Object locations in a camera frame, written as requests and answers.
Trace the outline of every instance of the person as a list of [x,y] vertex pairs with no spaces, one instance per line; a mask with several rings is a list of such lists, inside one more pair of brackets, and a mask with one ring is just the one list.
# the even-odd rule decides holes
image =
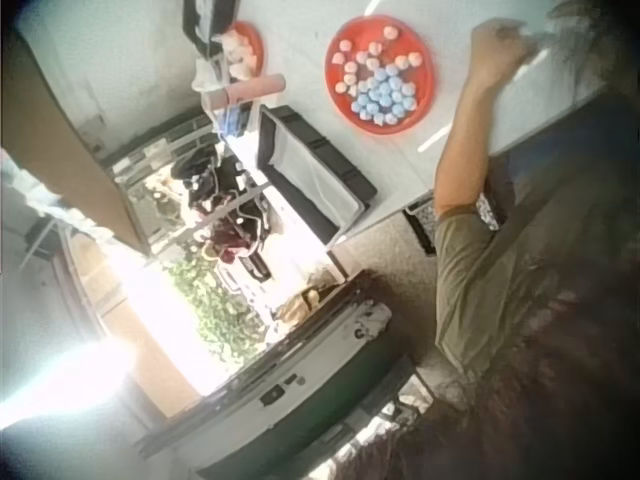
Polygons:
[[376,438],[334,480],[637,476],[640,155],[541,162],[497,233],[475,210],[495,101],[535,53],[519,27],[473,30],[435,179],[435,343],[472,406]]

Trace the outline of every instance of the green foliage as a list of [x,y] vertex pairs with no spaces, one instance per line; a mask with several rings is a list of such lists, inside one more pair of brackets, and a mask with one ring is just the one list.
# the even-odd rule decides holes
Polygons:
[[194,307],[198,331],[209,350],[225,364],[240,367],[260,352],[263,325],[242,296],[231,295],[220,284],[213,268],[200,255],[188,253],[168,272]]

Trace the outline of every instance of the floor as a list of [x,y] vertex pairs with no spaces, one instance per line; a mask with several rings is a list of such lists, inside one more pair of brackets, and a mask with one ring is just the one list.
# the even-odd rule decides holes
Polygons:
[[348,273],[377,273],[376,297],[394,312],[390,329],[405,345],[418,370],[436,395],[465,403],[455,368],[435,348],[436,257],[427,256],[404,215],[396,214],[334,247],[333,254]]

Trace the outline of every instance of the brown hair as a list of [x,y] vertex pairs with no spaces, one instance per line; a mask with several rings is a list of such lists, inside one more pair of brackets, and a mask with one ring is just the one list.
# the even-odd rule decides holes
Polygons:
[[475,406],[362,447],[334,480],[638,476],[638,268],[496,356]]

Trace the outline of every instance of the t-shirt sleeve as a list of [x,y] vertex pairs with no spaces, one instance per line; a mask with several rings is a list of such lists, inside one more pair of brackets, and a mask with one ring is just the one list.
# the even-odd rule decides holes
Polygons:
[[438,255],[436,294],[436,345],[449,360],[464,371],[461,349],[470,332],[460,332],[460,322],[452,316],[461,309],[461,292],[469,276],[492,239],[489,227],[480,219],[475,207],[461,207],[445,212],[438,220],[435,248]]

